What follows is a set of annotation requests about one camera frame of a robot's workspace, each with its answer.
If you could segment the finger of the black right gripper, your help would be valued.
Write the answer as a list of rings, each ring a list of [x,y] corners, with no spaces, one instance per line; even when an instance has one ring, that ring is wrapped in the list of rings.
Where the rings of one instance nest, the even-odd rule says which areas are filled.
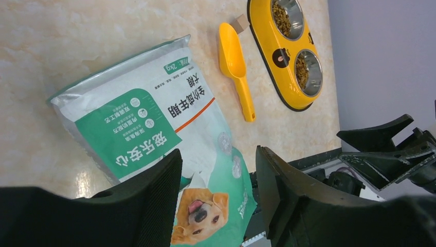
[[[435,127],[415,128],[398,145],[392,140],[413,121],[404,114],[380,126],[339,131],[337,136],[356,149],[343,152],[339,159],[378,191],[406,179],[426,191],[434,191]]]

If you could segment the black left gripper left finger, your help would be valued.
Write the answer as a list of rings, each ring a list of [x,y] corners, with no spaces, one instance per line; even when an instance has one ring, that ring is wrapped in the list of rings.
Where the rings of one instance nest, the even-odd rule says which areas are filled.
[[[91,198],[1,188],[1,246],[169,246],[183,160],[178,149]]]

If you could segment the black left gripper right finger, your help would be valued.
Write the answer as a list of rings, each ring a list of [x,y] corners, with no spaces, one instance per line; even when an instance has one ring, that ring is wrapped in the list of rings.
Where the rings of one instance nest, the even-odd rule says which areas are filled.
[[[272,246],[435,246],[435,197],[388,201],[330,187],[256,149],[266,237]]]

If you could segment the green pet food bag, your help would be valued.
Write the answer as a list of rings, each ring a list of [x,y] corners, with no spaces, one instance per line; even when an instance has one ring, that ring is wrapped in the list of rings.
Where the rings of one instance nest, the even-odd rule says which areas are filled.
[[[257,204],[244,158],[189,41],[186,35],[161,43],[48,101],[113,184],[180,151],[171,246],[240,246]]]

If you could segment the yellow double pet bowl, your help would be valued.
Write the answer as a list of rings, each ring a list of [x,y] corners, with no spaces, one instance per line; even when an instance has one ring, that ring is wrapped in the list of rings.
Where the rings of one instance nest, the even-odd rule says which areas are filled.
[[[322,66],[300,3],[278,1],[291,23],[290,38],[287,38],[275,25],[274,2],[248,1],[250,30],[278,96],[289,109],[302,112],[321,92]]]

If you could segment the yellow plastic scoop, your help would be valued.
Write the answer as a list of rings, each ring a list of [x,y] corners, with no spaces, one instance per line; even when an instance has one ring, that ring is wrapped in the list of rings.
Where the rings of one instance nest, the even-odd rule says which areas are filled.
[[[228,23],[219,26],[219,65],[221,72],[234,81],[246,122],[256,119],[255,107],[247,82],[247,70],[239,36]]]

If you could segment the brown pet food kibble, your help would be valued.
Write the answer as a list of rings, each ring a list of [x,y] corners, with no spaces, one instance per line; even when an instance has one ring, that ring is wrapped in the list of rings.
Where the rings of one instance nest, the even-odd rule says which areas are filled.
[[[284,7],[278,1],[272,4],[272,16],[277,29],[287,38],[290,38],[291,23],[289,15]]]

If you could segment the small wooden cube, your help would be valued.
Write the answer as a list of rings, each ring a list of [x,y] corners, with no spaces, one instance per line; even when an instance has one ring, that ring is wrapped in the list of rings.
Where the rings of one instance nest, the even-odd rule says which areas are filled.
[[[241,14],[236,17],[230,25],[235,30],[236,34],[241,34],[244,30],[246,30],[250,26],[250,22],[248,21],[248,17],[245,14]]]

